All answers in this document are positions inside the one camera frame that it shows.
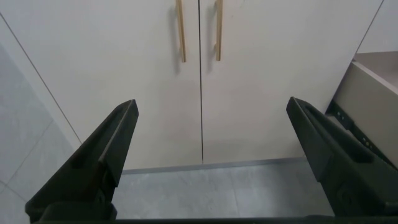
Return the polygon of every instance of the white wall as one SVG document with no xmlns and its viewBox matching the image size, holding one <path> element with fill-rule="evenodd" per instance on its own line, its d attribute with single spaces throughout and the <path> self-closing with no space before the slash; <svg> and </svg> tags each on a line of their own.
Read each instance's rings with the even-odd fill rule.
<svg viewBox="0 0 398 224">
<path fill-rule="evenodd" d="M 398 50 L 398 0 L 384 0 L 358 53 Z"/>
</svg>

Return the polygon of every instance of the cabinet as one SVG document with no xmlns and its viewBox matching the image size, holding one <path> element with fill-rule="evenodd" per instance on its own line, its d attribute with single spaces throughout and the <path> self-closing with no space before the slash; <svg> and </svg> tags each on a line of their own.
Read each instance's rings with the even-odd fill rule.
<svg viewBox="0 0 398 224">
<path fill-rule="evenodd" d="M 214 1 L 200 1 L 204 163 L 302 156 L 289 98 L 326 110 L 380 3 L 224 1 L 217 62 Z"/>
<path fill-rule="evenodd" d="M 201 164 L 198 2 L 0 1 L 0 11 L 81 141 L 136 99 L 125 169 Z"/>
<path fill-rule="evenodd" d="M 380 3 L 224 1 L 216 61 L 215 1 L 183 0 L 185 63 L 174 0 L 0 0 L 0 12 L 80 141 L 137 100 L 125 169 L 142 169 L 303 156 L 286 103 L 326 109 Z"/>
</svg>

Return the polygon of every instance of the white cabinet door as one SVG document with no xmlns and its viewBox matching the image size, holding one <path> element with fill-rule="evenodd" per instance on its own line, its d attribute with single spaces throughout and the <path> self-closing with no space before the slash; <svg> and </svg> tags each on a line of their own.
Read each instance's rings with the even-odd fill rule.
<svg viewBox="0 0 398 224">
<path fill-rule="evenodd" d="M 198 2 L 0 0 L 0 12 L 81 141 L 136 99 L 125 169 L 201 164 Z"/>
<path fill-rule="evenodd" d="M 325 111 L 381 0 L 200 1 L 203 162 L 302 156 L 285 107 Z"/>
</svg>

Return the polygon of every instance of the black plastic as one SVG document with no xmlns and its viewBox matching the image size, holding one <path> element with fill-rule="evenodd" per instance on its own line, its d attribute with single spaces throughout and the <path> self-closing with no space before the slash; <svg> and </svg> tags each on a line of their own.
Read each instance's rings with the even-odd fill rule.
<svg viewBox="0 0 398 224">
<path fill-rule="evenodd" d="M 135 100 L 117 106 L 26 203 L 25 211 L 30 221 L 39 220 L 46 208 L 54 203 L 57 206 L 59 203 L 69 205 L 68 202 L 110 203 L 120 180 L 137 119 Z"/>
<path fill-rule="evenodd" d="M 286 110 L 335 215 L 398 215 L 395 168 L 309 103 L 291 97 Z"/>
</svg>

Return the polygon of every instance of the gold handle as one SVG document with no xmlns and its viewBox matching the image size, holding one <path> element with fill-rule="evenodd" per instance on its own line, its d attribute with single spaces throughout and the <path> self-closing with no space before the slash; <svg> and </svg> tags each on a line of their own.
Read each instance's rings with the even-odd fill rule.
<svg viewBox="0 0 398 224">
<path fill-rule="evenodd" d="M 217 40 L 216 40 L 216 60 L 221 60 L 221 34 L 223 30 L 223 0 L 217 0 Z"/>
<path fill-rule="evenodd" d="M 175 0 L 177 5 L 177 17 L 178 17 L 178 33 L 180 34 L 180 52 L 182 62 L 187 61 L 187 56 L 185 55 L 185 33 L 184 33 L 184 20 L 182 17 L 182 3 L 181 0 Z"/>
</svg>

